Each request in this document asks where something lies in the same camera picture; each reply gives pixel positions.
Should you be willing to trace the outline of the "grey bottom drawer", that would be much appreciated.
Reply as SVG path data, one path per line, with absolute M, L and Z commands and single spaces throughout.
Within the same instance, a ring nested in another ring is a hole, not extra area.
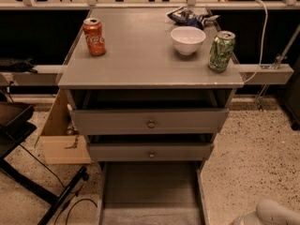
M 208 225 L 200 161 L 109 162 L 97 225 Z

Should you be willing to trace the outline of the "grey drawer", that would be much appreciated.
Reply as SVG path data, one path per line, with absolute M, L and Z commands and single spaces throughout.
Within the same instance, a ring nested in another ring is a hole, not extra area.
M 229 113 L 211 90 L 72 89 L 67 98 L 84 135 L 217 133 Z
M 208 225 L 200 161 L 109 162 L 97 225 Z
M 97 161 L 187 161 L 207 159 L 213 148 L 201 134 L 97 135 L 89 154 Z

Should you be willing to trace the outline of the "grey drawer cabinet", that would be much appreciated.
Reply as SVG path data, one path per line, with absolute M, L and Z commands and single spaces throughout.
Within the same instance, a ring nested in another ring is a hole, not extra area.
M 172 45 L 174 26 L 167 21 L 166 13 L 164 7 L 93 9 L 92 16 L 103 24 L 107 51 L 93 56 L 87 50 L 85 38 L 78 37 L 59 81 L 60 89 L 67 96 L 72 89 L 211 90 L 218 102 L 229 109 L 243 81 L 234 66 L 222 73 L 209 68 L 215 27 L 206 28 L 206 39 L 200 49 L 182 55 Z M 101 187 L 103 167 L 109 162 L 160 162 L 94 161 L 100 171 Z

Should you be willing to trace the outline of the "grey top drawer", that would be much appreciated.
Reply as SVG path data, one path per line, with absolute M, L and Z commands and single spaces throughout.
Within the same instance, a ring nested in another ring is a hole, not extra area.
M 229 113 L 211 90 L 72 89 L 67 98 L 84 135 L 217 133 Z

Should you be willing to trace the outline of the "grey middle drawer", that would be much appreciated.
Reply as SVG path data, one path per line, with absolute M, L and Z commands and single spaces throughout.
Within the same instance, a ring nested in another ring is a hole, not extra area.
M 97 161 L 187 161 L 207 159 L 213 148 L 201 134 L 97 135 L 89 154 Z

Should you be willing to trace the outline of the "white ceramic bowl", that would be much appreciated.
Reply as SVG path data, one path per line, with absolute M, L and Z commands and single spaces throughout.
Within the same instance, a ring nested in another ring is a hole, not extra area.
M 191 27 L 180 26 L 171 31 L 172 45 L 183 55 L 195 53 L 206 39 L 203 30 Z

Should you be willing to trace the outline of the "orange coca-cola can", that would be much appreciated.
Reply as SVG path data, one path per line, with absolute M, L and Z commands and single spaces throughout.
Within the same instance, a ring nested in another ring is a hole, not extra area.
M 83 21 L 83 32 L 88 50 L 93 55 L 102 55 L 106 52 L 105 39 L 102 36 L 102 23 L 97 18 L 88 18 Z

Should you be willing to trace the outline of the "green soda can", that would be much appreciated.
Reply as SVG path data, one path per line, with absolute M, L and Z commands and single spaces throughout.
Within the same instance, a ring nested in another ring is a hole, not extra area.
M 219 31 L 212 43 L 208 66 L 215 72 L 225 71 L 233 55 L 234 46 L 235 34 Z

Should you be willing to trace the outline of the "blue chip bag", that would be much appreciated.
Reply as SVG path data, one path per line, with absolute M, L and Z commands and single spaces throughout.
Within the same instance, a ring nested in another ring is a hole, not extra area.
M 207 24 L 215 21 L 218 15 L 195 14 L 192 10 L 180 7 L 167 14 L 167 17 L 180 26 L 191 26 L 203 30 Z

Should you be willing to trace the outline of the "cardboard box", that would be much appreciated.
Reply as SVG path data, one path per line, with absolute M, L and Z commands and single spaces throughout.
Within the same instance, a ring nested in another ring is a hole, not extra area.
M 60 90 L 38 139 L 47 164 L 90 164 L 86 142 L 73 126 L 68 99 Z

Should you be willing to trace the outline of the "metal railing frame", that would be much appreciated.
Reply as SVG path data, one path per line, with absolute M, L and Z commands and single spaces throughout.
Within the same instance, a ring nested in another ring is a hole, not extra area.
M 29 9 L 96 9 L 96 8 L 206 8 L 206 9 L 299 9 L 299 0 L 281 1 L 231 1 L 231 0 L 74 0 L 72 2 L 54 0 L 52 2 L 39 2 L 38 0 L 0 0 L 1 10 L 29 10 Z

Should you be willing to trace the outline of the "black bag on rail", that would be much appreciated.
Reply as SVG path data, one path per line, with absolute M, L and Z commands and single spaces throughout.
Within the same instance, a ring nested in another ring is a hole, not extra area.
M 30 59 L 0 58 L 1 72 L 31 72 L 37 73 Z

